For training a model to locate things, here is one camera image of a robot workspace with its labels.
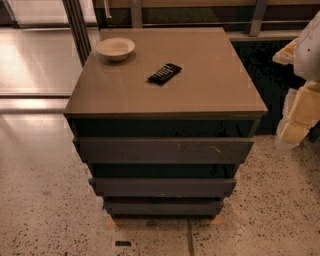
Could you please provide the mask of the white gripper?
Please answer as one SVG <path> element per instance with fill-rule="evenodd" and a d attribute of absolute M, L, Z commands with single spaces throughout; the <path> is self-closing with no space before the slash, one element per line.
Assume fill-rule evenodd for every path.
<path fill-rule="evenodd" d="M 276 130 L 280 147 L 296 147 L 320 121 L 320 11 L 298 39 L 276 52 L 272 61 L 282 65 L 294 63 L 294 73 L 309 80 L 299 89 L 288 90 Z"/>

